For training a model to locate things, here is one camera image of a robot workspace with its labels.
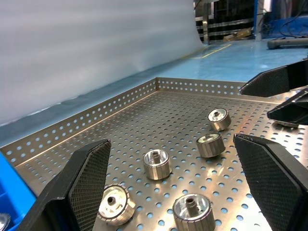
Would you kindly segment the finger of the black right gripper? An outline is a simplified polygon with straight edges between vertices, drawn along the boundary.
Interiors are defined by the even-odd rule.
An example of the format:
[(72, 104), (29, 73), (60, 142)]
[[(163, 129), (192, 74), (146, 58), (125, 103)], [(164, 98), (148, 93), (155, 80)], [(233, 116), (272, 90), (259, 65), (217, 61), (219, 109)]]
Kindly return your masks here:
[(308, 85), (308, 60), (264, 71), (240, 88), (241, 95), (270, 97)]
[(269, 119), (299, 125), (308, 124), (308, 89), (305, 88), (267, 112)]

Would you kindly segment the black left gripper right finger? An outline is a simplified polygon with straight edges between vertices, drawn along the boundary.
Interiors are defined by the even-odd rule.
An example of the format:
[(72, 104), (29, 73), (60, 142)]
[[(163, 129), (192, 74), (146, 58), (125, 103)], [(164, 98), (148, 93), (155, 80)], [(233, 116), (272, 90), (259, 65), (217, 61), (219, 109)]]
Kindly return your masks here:
[(308, 229), (308, 170), (281, 144), (235, 134), (250, 192), (274, 231)]

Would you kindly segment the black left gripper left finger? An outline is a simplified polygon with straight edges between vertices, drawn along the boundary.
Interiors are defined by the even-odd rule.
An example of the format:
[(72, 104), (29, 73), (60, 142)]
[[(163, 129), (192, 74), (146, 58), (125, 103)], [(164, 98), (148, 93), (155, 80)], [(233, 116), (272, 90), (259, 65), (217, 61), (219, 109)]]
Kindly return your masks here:
[(18, 230), (92, 230), (103, 197), (110, 151), (111, 142), (104, 139), (73, 152), (37, 197)]

